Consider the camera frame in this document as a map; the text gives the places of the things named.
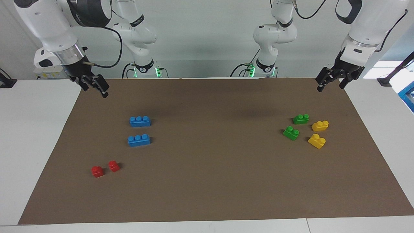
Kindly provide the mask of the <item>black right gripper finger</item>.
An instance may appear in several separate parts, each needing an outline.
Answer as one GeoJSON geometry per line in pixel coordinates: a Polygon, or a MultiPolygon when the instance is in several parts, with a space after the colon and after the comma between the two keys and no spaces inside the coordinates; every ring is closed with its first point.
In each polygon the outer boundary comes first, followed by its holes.
{"type": "Polygon", "coordinates": [[[109,84],[107,83],[107,81],[102,75],[96,76],[96,85],[97,85],[98,90],[102,94],[102,97],[107,98],[109,95],[107,92],[109,89],[109,84]]]}
{"type": "Polygon", "coordinates": [[[89,76],[81,76],[76,77],[76,84],[78,84],[83,91],[87,91],[89,89],[89,76]]]}

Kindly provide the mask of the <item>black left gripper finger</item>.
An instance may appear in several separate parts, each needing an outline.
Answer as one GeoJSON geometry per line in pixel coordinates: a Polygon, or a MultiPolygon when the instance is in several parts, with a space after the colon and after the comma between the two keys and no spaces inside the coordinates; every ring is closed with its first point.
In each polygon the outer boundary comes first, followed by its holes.
{"type": "Polygon", "coordinates": [[[335,71],[336,70],[334,68],[324,67],[321,69],[321,71],[315,78],[316,82],[318,83],[318,92],[321,93],[327,84],[336,80],[335,71]]]}
{"type": "Polygon", "coordinates": [[[351,72],[351,73],[347,73],[345,75],[345,77],[342,79],[342,81],[339,84],[339,87],[341,89],[344,89],[348,83],[350,83],[353,80],[358,79],[358,73],[357,72],[351,72]]]}

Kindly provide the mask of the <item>blue three-stud toy brick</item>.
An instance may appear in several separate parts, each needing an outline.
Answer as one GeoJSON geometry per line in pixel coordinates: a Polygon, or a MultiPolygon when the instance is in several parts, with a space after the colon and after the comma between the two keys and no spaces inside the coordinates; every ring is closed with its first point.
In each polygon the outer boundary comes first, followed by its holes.
{"type": "Polygon", "coordinates": [[[151,140],[148,134],[129,136],[127,142],[130,147],[138,147],[151,144],[151,140]]]}
{"type": "Polygon", "coordinates": [[[129,124],[133,128],[149,127],[151,126],[151,119],[149,116],[132,116],[129,118],[129,124]]]}

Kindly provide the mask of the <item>white device with yellow label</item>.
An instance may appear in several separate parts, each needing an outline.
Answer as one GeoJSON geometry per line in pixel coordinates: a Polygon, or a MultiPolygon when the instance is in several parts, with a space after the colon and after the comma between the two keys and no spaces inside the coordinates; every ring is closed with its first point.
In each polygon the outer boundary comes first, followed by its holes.
{"type": "Polygon", "coordinates": [[[34,56],[34,74],[37,79],[68,79],[61,66],[61,61],[52,52],[47,51],[44,47],[38,49],[34,56]]]}

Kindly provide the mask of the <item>black stand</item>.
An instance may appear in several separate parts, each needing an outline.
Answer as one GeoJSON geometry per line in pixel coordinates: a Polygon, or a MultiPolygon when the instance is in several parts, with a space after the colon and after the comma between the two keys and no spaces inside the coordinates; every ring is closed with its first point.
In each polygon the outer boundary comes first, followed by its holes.
{"type": "Polygon", "coordinates": [[[387,74],[385,78],[377,78],[378,83],[383,87],[392,87],[391,79],[404,68],[409,67],[414,63],[414,51],[412,51],[391,73],[387,74]]]}

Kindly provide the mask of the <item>yellow two-stud toy brick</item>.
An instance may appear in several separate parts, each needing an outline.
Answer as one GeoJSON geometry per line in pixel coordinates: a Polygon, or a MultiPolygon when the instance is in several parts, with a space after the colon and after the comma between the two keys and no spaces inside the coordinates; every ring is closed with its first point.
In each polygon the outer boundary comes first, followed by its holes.
{"type": "Polygon", "coordinates": [[[326,140],[320,137],[319,134],[312,134],[308,142],[317,149],[321,149],[325,145],[326,140]]]}
{"type": "Polygon", "coordinates": [[[329,122],[327,120],[315,122],[311,128],[314,132],[325,131],[329,127],[329,122]]]}

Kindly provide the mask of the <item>brown table mat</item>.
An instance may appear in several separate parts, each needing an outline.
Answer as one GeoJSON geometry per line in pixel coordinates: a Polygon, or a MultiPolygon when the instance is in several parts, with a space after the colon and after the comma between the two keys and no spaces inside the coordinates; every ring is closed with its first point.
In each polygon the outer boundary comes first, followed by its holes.
{"type": "Polygon", "coordinates": [[[322,93],[309,78],[108,83],[107,98],[79,94],[19,224],[414,215],[336,83],[322,93]],[[295,125],[304,114],[309,122],[295,125]],[[137,116],[151,126],[131,127],[137,116]],[[128,145],[142,134],[151,144],[128,145]],[[326,140],[321,149],[312,134],[326,140]]]}

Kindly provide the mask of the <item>blue metal frame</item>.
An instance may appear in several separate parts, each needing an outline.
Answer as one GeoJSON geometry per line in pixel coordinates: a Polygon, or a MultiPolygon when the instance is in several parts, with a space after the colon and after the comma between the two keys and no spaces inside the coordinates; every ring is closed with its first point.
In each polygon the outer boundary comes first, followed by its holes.
{"type": "Polygon", "coordinates": [[[398,92],[398,96],[414,114],[414,81],[398,92]]]}

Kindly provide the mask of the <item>black clamp mount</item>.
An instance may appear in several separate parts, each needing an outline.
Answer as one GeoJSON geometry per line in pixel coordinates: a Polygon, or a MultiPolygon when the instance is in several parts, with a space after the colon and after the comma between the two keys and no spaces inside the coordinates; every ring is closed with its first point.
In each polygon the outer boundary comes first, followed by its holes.
{"type": "Polygon", "coordinates": [[[17,82],[17,79],[11,78],[11,76],[0,68],[0,89],[12,88],[17,82]]]}

